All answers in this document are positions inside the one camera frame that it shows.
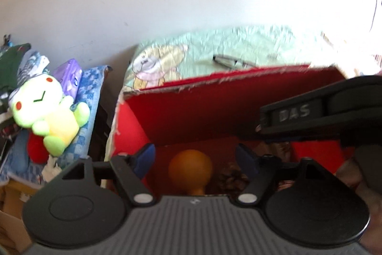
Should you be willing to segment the person's right hand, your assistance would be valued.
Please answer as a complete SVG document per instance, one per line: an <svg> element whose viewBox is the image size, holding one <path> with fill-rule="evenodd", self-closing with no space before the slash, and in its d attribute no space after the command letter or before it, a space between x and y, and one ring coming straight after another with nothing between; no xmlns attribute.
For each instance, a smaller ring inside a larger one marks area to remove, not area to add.
<svg viewBox="0 0 382 255"><path fill-rule="evenodd" d="M381 147L355 149L354 156L337 170L336 176L367 204L370 223L360 242L371 254L381 254Z"/></svg>

